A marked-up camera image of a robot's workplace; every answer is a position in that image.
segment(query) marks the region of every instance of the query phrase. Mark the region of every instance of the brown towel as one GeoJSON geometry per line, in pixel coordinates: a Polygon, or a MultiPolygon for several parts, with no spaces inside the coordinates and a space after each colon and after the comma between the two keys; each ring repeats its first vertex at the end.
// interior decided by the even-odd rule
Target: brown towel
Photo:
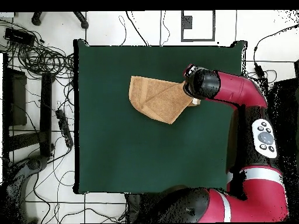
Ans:
{"type": "Polygon", "coordinates": [[[128,98],[135,109],[149,118],[172,124],[187,106],[198,106],[183,91],[183,83],[132,76],[128,98]]]}

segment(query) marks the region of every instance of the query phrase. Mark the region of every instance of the red robot arm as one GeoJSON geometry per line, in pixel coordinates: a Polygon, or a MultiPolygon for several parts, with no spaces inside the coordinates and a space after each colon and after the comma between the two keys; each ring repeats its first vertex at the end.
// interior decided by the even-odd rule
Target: red robot arm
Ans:
{"type": "Polygon", "coordinates": [[[248,78],[189,65],[184,91],[230,105],[227,192],[182,189],[167,196],[145,222],[273,222],[288,215],[267,101],[248,78]]]}

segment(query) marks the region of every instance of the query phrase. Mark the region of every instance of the tiled floor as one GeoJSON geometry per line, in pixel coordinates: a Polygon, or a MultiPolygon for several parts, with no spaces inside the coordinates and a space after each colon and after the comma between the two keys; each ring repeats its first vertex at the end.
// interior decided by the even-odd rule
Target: tiled floor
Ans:
{"type": "MultiPolygon", "coordinates": [[[[124,46],[143,46],[144,43],[134,30],[132,24],[128,20],[125,12],[83,12],[87,15],[89,29],[85,32],[81,29],[79,21],[72,12],[44,12],[41,16],[42,24],[39,27],[32,25],[31,18],[33,13],[18,13],[13,19],[13,22],[19,24],[28,30],[34,30],[40,33],[46,46],[52,46],[62,49],[67,55],[73,53],[73,39],[86,39],[90,45],[120,45],[127,33],[124,46]]],[[[282,28],[292,26],[298,23],[298,15],[296,12],[285,12],[277,10],[217,10],[215,12],[215,41],[202,41],[184,43],[181,42],[181,11],[170,10],[166,11],[145,11],[145,12],[128,12],[132,18],[138,31],[152,46],[158,46],[164,43],[165,46],[230,46],[235,40],[246,40],[248,49],[246,51],[246,70],[253,72],[253,49],[256,43],[264,36],[279,31],[282,28]]],[[[203,16],[205,13],[194,11],[193,27],[200,29],[201,23],[204,23],[203,16]]],[[[200,35],[208,36],[210,30],[201,29],[200,34],[192,34],[193,36],[200,35]]],[[[0,26],[0,43],[4,40],[4,27],[0,26]]],[[[269,37],[259,44],[256,52],[256,60],[260,61],[260,65],[264,70],[274,69],[277,72],[277,81],[295,77],[293,62],[299,59],[298,46],[298,29],[289,30],[279,35],[269,37]]],[[[19,65],[18,59],[14,59],[14,66],[19,65]]],[[[275,74],[269,72],[269,81],[275,78],[275,74]]],[[[62,84],[67,84],[68,79],[61,79],[62,84]]],[[[40,82],[34,79],[27,80],[27,102],[35,100],[38,104],[38,95],[40,95],[40,82]]],[[[53,83],[52,108],[57,109],[57,102],[63,102],[65,96],[63,87],[55,81],[53,83]]],[[[39,110],[34,103],[27,104],[27,113],[31,116],[33,124],[39,129],[39,110]]],[[[66,115],[73,118],[72,106],[65,109],[66,115]]],[[[54,116],[52,142],[54,143],[60,136],[58,122],[54,116]]],[[[70,130],[74,130],[72,120],[69,121],[70,130]]],[[[11,133],[14,135],[32,131],[33,128],[30,122],[26,126],[14,127],[11,133]]],[[[11,153],[11,159],[15,162],[26,157],[31,151],[38,148],[38,145],[33,145],[28,148],[23,148],[11,153]]],[[[64,140],[60,138],[56,145],[56,154],[58,157],[67,151],[64,140]]],[[[81,212],[76,215],[68,215],[63,218],[62,223],[101,223],[106,218],[95,214],[93,209],[99,214],[108,215],[110,217],[120,216],[125,209],[125,199],[123,194],[108,194],[108,193],[90,193],[87,195],[75,195],[71,185],[74,183],[74,172],[65,172],[74,170],[74,152],[71,151],[65,158],[59,159],[54,164],[48,165],[39,175],[39,183],[36,189],[39,196],[50,202],[50,213],[44,220],[44,223],[57,223],[54,216],[54,208],[57,202],[60,202],[59,220],[66,214],[81,212]],[[65,185],[59,186],[59,182],[52,173],[53,167],[58,166],[55,170],[55,175],[65,185]]],[[[26,193],[28,194],[27,211],[30,217],[38,217],[40,221],[48,211],[48,205],[41,202],[33,193],[33,185],[36,181],[36,175],[30,179],[26,193]]]]}

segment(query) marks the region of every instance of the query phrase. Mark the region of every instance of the green surface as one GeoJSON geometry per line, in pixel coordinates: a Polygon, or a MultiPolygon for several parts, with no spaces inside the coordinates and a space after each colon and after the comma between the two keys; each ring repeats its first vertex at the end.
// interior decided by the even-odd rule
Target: green surface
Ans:
{"type": "Polygon", "coordinates": [[[131,76],[182,82],[193,63],[240,75],[234,47],[79,47],[79,192],[161,192],[171,186],[226,186],[232,109],[201,101],[172,124],[128,99],[131,76]]]}

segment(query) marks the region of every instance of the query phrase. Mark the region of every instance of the chair leg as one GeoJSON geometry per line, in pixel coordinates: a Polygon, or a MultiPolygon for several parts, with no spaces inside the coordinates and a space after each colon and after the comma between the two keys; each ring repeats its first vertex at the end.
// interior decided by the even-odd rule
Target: chair leg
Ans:
{"type": "Polygon", "coordinates": [[[33,14],[33,17],[31,18],[31,22],[33,25],[35,26],[39,26],[41,24],[41,21],[40,21],[40,15],[41,15],[42,12],[35,12],[33,14]]]}
{"type": "Polygon", "coordinates": [[[75,16],[78,18],[78,20],[81,22],[81,27],[83,29],[87,29],[89,24],[87,20],[85,19],[84,15],[81,12],[73,12],[75,16]]]}

